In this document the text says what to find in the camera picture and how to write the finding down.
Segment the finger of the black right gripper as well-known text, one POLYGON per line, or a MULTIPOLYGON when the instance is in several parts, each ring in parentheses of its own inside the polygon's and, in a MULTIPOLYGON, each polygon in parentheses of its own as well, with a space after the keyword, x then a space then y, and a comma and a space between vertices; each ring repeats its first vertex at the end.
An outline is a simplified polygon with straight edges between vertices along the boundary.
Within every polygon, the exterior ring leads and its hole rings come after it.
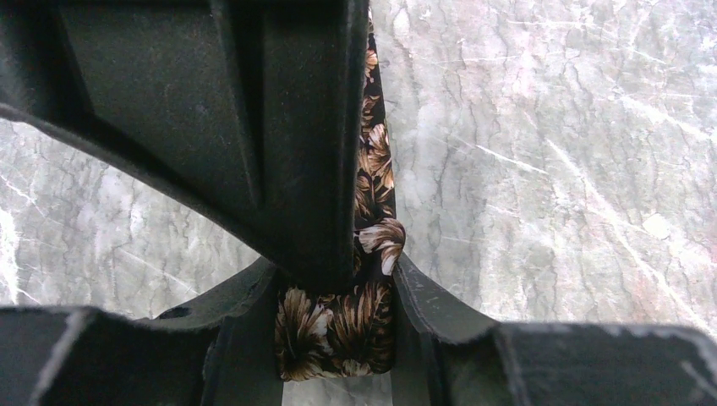
POLYGON ((1 115, 336 293, 353 279, 368 11, 365 1, 4 1, 1 115))

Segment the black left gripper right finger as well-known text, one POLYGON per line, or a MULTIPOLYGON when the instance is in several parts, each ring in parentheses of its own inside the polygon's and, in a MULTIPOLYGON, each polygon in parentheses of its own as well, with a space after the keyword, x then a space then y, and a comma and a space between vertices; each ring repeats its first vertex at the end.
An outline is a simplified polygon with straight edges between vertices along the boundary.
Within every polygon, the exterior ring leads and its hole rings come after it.
POLYGON ((503 322, 402 256, 395 405, 713 405, 716 345, 684 326, 503 322))

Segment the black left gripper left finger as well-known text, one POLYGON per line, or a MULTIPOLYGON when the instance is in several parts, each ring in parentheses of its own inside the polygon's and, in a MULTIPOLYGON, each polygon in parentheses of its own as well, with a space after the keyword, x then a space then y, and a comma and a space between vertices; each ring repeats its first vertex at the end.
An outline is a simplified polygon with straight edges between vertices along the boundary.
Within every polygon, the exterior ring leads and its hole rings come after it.
POLYGON ((259 259, 154 319, 1 310, 4 405, 278 405, 278 270, 259 259))

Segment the brown floral tie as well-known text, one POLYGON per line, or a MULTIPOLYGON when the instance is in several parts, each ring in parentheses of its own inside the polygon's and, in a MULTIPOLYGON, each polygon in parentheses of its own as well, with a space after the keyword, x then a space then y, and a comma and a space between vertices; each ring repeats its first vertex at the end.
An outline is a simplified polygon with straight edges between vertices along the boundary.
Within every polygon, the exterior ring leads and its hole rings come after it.
POLYGON ((341 294, 290 284, 278 295, 275 355, 283 381, 386 373, 395 357, 392 273, 406 242, 375 30, 367 29, 354 190, 353 281, 341 294))

